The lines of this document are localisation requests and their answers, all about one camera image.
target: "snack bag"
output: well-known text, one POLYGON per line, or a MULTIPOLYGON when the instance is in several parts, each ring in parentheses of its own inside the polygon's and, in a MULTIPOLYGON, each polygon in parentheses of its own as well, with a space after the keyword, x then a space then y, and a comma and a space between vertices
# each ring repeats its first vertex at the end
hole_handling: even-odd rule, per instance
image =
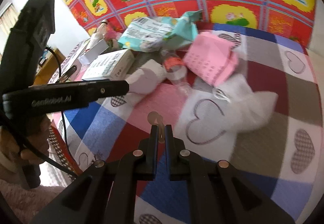
POLYGON ((161 47, 179 49, 191 44, 198 35, 194 22, 201 18, 201 11, 185 12, 180 18, 137 18, 130 23, 118 42, 123 48, 142 52, 157 51, 161 47))

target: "white wall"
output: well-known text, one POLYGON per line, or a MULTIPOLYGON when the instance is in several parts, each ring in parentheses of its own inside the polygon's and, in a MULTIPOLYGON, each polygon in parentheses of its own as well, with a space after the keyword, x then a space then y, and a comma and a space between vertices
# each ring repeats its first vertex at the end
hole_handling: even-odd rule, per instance
MULTIPOLYGON (((20 11, 28 0, 12 0, 17 11, 20 11)), ((78 24, 69 8, 62 0, 55 0, 56 31, 48 40, 48 45, 57 47, 67 56, 77 43, 89 38, 88 33, 78 24)))
POLYGON ((324 3, 316 0, 315 20, 309 50, 324 57, 324 3))
POLYGON ((2 4, 0 4, 0 15, 5 11, 8 5, 12 2, 12 0, 3 0, 2 4))

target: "pink paper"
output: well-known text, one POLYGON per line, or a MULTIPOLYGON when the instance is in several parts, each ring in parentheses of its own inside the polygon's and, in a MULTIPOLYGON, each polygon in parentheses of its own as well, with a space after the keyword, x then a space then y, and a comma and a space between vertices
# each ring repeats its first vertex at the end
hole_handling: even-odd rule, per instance
POLYGON ((235 70, 239 60, 231 51, 233 42, 209 32, 200 33, 187 54, 187 67, 211 86, 224 82, 235 70))

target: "bed sheet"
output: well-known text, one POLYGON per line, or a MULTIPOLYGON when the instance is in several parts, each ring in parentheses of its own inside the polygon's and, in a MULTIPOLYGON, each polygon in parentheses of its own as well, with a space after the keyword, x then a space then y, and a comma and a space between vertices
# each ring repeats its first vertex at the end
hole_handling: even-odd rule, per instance
MULTIPOLYGON (((81 170, 97 159, 120 159, 149 137, 151 125, 146 117, 157 111, 187 149, 209 160, 230 161, 299 223, 322 167, 322 107, 307 51, 297 42, 252 28, 226 24, 200 27, 229 39, 240 34, 241 44, 234 49, 239 55, 236 73, 245 76, 253 91, 273 91, 279 96, 269 124, 248 133, 226 132, 215 137, 222 115, 216 106, 224 109, 227 103, 216 99, 211 86, 188 72, 194 90, 186 100, 166 81, 135 107, 123 100, 112 106, 111 98, 105 98, 87 108, 65 111, 72 155, 81 170), (206 115, 214 122, 199 119, 206 115), (188 126, 193 126, 192 130, 186 130, 188 126), (205 130, 195 133, 195 126, 205 130), (192 143, 211 138, 214 140, 208 144, 192 143)), ((53 114, 53 120, 62 132, 60 114, 53 114)), ((168 181, 162 144, 156 179, 139 181, 136 195, 135 223, 190 223, 186 183, 168 181)), ((313 208, 308 206, 303 218, 313 208)))

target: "cardboard box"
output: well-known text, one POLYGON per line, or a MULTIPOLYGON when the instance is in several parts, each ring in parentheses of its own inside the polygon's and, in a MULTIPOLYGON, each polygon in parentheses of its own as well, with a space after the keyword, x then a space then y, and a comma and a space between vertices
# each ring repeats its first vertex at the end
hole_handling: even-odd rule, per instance
MULTIPOLYGON (((74 80, 81 67, 82 64, 80 63, 80 61, 78 60, 78 57, 85 51, 86 46, 88 45, 90 39, 87 39, 85 41, 80 42, 79 44, 77 44, 75 46, 75 48, 71 51, 71 53, 66 57, 66 59, 62 62, 61 64, 61 69, 62 69, 62 75, 73 65, 77 66, 77 70, 75 73, 73 73, 73 75, 69 78, 69 80, 74 80)), ((51 77, 50 81, 48 82, 50 83, 55 83, 59 78, 59 69, 57 69, 55 71, 55 73, 53 74, 53 76, 51 77)))
POLYGON ((83 54, 78 58, 82 65, 91 64, 103 51, 108 48, 108 45, 104 39, 100 40, 90 49, 86 49, 83 54))
POLYGON ((135 58, 130 49, 98 56, 83 74, 83 80, 123 80, 135 58))

